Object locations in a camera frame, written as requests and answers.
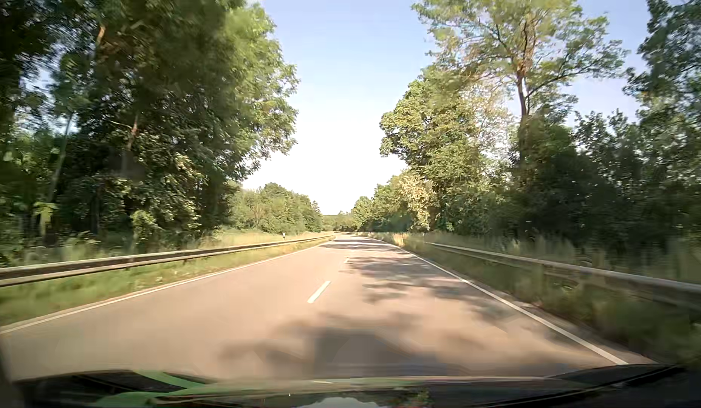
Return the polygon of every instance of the white dashed center line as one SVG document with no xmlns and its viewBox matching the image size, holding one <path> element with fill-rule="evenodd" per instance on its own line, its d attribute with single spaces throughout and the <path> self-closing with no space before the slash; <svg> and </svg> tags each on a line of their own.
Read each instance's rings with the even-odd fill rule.
<svg viewBox="0 0 701 408">
<path fill-rule="evenodd" d="M 329 280 L 325 281 L 325 283 L 323 283 L 323 285 L 320 286 L 320 287 L 318 288 L 318 290 L 317 290 L 315 293 L 313 293 L 312 296 L 309 297 L 308 303 L 312 303 L 312 302 L 318 300 L 318 298 L 320 297 L 320 294 L 321 294 L 323 291 L 325 291 L 325 289 L 328 287 L 329 284 L 330 284 L 330 281 L 329 281 Z"/>
</svg>

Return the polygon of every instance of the roadside vegetation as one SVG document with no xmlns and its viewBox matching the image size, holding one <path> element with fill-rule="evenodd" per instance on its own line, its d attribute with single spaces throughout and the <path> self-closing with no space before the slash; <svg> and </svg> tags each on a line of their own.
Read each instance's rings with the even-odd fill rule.
<svg viewBox="0 0 701 408">
<path fill-rule="evenodd" d="M 701 284 L 701 0 L 648 0 L 641 71 L 574 0 L 413 8 L 435 60 L 380 118 L 380 154 L 408 168 L 326 228 L 372 233 L 653 358 L 700 354 L 701 314 L 449 254 L 421 233 Z M 566 86 L 610 78 L 626 79 L 635 117 L 614 100 L 573 110 Z"/>
<path fill-rule="evenodd" d="M 241 186 L 295 144 L 273 30 L 242 0 L 0 2 L 0 266 L 321 231 Z"/>
<path fill-rule="evenodd" d="M 287 236 L 288 240 L 327 236 L 327 233 L 305 232 Z M 246 243 L 282 241 L 281 235 L 272 234 L 221 234 L 210 246 L 232 246 Z M 190 261 L 167 262 L 131 269 L 99 272 L 77 277 L 67 277 L 17 286 L 0 287 L 0 326 L 16 321 L 43 316 L 64 309 L 103 301 L 131 292 L 191 279 L 235 266 L 251 264 L 317 246 L 325 240 L 308 243 L 247 250 L 226 255 L 216 255 Z"/>
<path fill-rule="evenodd" d="M 426 243 L 475 247 L 573 264 L 580 261 L 568 243 L 521 249 L 484 246 L 477 239 L 450 234 L 359 232 L 400 246 L 479 283 L 513 295 L 547 312 L 591 329 L 603 338 L 658 362 L 675 363 L 701 356 L 701 312 L 649 301 L 626 291 L 543 273 L 540 267 L 500 264 L 450 253 Z"/>
</svg>

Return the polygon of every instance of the car hood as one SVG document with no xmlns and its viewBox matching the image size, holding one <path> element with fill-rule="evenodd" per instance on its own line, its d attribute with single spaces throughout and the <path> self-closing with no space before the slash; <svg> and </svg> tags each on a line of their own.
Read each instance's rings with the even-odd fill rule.
<svg viewBox="0 0 701 408">
<path fill-rule="evenodd" d="M 609 366 L 553 377 L 232 381 L 119 370 L 23 380 L 18 386 L 29 405 L 35 406 L 41 402 L 61 406 L 468 406 L 569 394 L 665 368 L 663 365 Z"/>
</svg>

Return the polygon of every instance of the grass verge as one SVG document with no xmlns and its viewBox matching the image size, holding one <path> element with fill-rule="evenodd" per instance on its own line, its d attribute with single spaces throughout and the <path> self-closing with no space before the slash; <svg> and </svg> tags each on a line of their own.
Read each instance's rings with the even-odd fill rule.
<svg viewBox="0 0 701 408">
<path fill-rule="evenodd" d="M 276 236 L 273 235 L 263 237 L 267 238 L 265 242 L 276 240 Z M 131 269 L 0 287 L 0 326 L 87 303 L 115 298 L 149 287 L 251 264 L 317 246 L 327 240 L 247 250 L 186 262 L 167 262 L 166 264 L 139 266 Z"/>
<path fill-rule="evenodd" d="M 700 312 L 549 276 L 543 273 L 542 266 L 523 269 L 449 253 L 425 244 L 420 234 L 359 235 L 403 247 L 549 313 L 594 329 L 604 338 L 654 360 L 673 363 L 701 356 Z M 443 243 L 473 247 L 464 245 L 463 238 L 455 242 L 443 240 Z M 427 242 L 433 239 L 427 234 Z"/>
</svg>

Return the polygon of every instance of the tall grass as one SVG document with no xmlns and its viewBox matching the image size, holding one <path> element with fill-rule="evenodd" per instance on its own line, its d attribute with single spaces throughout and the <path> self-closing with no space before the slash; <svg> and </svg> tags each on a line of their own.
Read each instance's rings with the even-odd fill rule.
<svg viewBox="0 0 701 408">
<path fill-rule="evenodd" d="M 298 235 L 287 235 L 288 240 L 302 237 L 319 236 L 326 233 L 303 232 Z M 136 247 L 112 245 L 108 239 L 101 242 L 89 235 L 75 235 L 65 238 L 60 244 L 52 247 L 34 246 L 21 252 L 22 256 L 12 258 L 11 266 L 45 264 L 49 262 L 80 261 L 83 259 L 105 258 L 109 256 L 133 255 Z M 239 230 L 223 228 L 214 231 L 210 235 L 201 236 L 198 239 L 186 240 L 182 246 L 172 243 L 163 243 L 153 248 L 150 252 L 163 252 L 180 249 L 214 248 L 238 246 L 243 244 L 268 243 L 282 241 L 282 235 L 269 234 L 260 230 Z"/>
<path fill-rule="evenodd" d="M 321 235 L 327 235 L 327 233 L 305 233 L 288 236 L 287 239 Z M 266 243 L 277 240 L 282 241 L 282 236 L 259 232 L 237 233 L 228 231 L 218 234 L 213 240 L 208 240 L 206 243 L 202 243 L 201 246 L 221 247 L 247 243 Z M 273 256 L 316 246 L 324 241 L 318 240 L 309 243 L 260 248 L 190 261 L 167 262 L 165 264 L 139 266 L 131 269 L 0 287 L 0 326 L 141 291 L 161 284 L 178 282 L 202 274 L 262 261 Z"/>
<path fill-rule="evenodd" d="M 550 276 L 544 273 L 542 266 L 520 268 L 515 265 L 499 264 L 449 253 L 426 243 L 473 247 L 605 269 L 616 265 L 601 252 L 581 256 L 580 248 L 554 240 L 519 243 L 513 240 L 440 233 L 425 236 L 394 233 L 365 233 L 364 235 L 423 255 L 438 264 L 497 290 L 510 293 L 545 311 L 578 325 L 592 328 L 604 338 L 657 361 L 679 362 L 701 355 L 701 312 L 638 298 L 630 292 L 618 292 Z M 668 279 L 682 276 L 689 282 L 701 283 L 701 256 L 685 260 L 685 257 L 690 255 L 689 251 L 695 250 L 695 248 L 688 248 L 685 251 L 681 249 L 680 253 L 668 254 L 669 258 L 659 254 L 658 264 L 650 265 L 649 269 L 639 266 L 634 271 L 620 266 L 621 261 L 617 260 L 616 269 L 627 269 L 623 272 L 649 274 Z M 668 267 L 680 269 L 671 272 L 667 270 Z"/>
</svg>

